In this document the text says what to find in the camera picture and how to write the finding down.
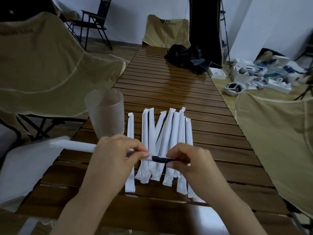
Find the frosted plastic cup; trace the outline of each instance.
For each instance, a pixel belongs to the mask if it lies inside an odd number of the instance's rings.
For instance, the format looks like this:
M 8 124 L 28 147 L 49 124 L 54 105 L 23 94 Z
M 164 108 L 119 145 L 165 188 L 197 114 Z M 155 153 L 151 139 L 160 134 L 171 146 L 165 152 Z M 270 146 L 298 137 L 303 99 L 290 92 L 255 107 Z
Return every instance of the frosted plastic cup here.
M 97 137 L 124 134 L 123 94 L 114 89 L 98 89 L 88 93 L 85 104 Z

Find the wooden slat table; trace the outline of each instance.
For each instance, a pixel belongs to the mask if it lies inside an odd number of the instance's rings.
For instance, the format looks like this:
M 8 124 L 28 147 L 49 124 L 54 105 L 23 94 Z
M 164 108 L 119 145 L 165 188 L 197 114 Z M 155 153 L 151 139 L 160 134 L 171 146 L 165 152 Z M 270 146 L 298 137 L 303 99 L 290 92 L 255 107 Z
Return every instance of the wooden slat table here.
M 299 234 L 284 202 L 254 154 L 208 75 L 197 76 L 164 59 L 166 49 L 141 48 L 114 88 L 124 95 L 125 115 L 134 113 L 135 138 L 140 139 L 142 112 L 186 107 L 194 145 L 209 149 L 229 185 L 253 210 L 268 234 Z M 88 120 L 74 141 L 97 143 Z M 82 184 L 91 154 L 64 150 L 18 210 L 20 214 L 58 218 Z M 206 226 L 212 209 L 151 180 L 135 182 L 136 192 L 124 188 L 112 201 L 101 225 L 168 234 L 210 234 Z

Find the beige camping chair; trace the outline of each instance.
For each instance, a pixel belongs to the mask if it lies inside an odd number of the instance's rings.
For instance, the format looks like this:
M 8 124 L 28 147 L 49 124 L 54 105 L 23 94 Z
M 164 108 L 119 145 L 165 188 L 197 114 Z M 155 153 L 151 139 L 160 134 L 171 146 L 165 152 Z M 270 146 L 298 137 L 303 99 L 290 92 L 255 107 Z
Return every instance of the beige camping chair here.
M 189 48 L 189 20 L 163 20 L 155 15 L 148 15 L 142 41 L 155 47 L 170 48 L 173 44 L 182 44 Z
M 0 23 L 0 118 L 20 128 L 16 115 L 71 118 L 86 112 L 86 94 L 111 88 L 123 61 L 104 61 L 85 52 L 51 13 Z

